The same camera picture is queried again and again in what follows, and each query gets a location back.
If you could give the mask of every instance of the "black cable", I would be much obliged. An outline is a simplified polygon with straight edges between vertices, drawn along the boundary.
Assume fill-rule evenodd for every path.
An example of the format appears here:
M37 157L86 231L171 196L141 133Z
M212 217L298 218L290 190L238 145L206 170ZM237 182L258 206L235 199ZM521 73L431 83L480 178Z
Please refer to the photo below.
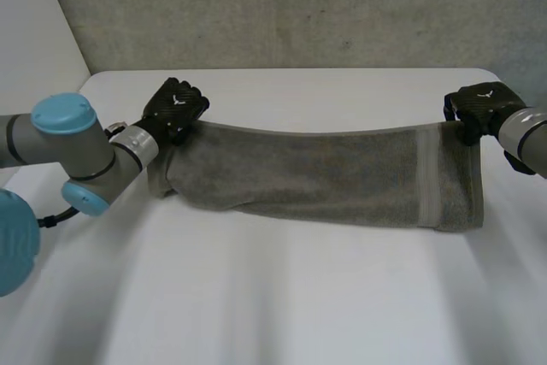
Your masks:
M38 226L40 228L55 227L60 222L66 221L69 218L74 217L78 213L79 211L77 209L75 209L74 207L70 207L69 209L65 209L62 213L58 215L49 215L44 218L38 218Z
M115 130L113 130L111 132L109 129L105 128L104 129L104 134L106 135L107 139L110 140L116 134L120 134L121 132L123 132L124 129L125 129L125 127L117 127ZM55 227L60 222L66 221L69 218L74 217L78 213L79 213L79 211L77 209L75 209L74 207L70 207L69 209L65 209L60 214L48 215L47 217L44 217L44 218L38 218L37 219L38 220L38 227L40 227L40 228Z

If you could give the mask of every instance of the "gray concrete wall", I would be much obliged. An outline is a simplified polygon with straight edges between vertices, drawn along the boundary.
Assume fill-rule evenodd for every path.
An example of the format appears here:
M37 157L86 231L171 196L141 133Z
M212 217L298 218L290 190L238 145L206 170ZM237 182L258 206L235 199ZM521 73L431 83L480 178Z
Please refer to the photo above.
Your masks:
M477 67L547 93L546 0L59 0L92 72Z

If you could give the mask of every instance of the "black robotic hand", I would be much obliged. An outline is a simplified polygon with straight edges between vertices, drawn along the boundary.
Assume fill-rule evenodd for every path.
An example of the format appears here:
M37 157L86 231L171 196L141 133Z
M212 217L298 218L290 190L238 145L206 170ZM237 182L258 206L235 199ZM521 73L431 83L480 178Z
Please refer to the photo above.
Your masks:
M143 121L153 121L167 132L171 144L184 141L189 125L209 108L209 100L187 81L170 77L144 107Z
M460 140L474 145L485 135L498 137L502 124L516 111L526 105L514 91L499 81L462 87L455 93L444 96L444 118L463 122ZM514 170L524 174L535 174L520 160L507 151L504 155Z

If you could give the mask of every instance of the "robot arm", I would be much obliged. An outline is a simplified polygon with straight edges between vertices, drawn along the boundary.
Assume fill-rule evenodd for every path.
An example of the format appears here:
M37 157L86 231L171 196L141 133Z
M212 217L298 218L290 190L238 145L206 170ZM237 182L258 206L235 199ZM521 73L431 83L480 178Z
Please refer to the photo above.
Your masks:
M547 110L527 107L505 84L480 83L445 96L444 116L463 122L465 144L494 136L516 171L547 178Z
M15 291L32 272L40 227L53 227L78 211L102 214L163 145L183 143L189 125L208 107L209 100L196 87L168 79L141 120L112 141L79 94L47 98L31 114L0 116L0 168L61 163L69 176L62 196L72 205L60 215L37 220L24 199L0 188L0 297Z
M63 198L100 215L150 164L164 144L181 144L209 100L187 82L168 79L140 121L109 142L95 110L79 94L61 94L31 114L0 116L0 168L59 162L69 180Z

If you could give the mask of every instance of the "light blue joint cap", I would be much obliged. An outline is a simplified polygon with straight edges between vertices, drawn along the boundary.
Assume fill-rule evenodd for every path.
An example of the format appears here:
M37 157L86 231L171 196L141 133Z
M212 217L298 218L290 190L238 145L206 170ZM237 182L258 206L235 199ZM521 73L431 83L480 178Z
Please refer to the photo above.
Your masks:
M39 250L40 229L30 206L0 188L0 297L26 281Z
M76 134L93 126L97 113L87 99L77 93L63 93L42 100L31 113L31 122L48 134Z
M98 217L109 209L110 204L86 188L67 181L61 189L62 197L79 212Z

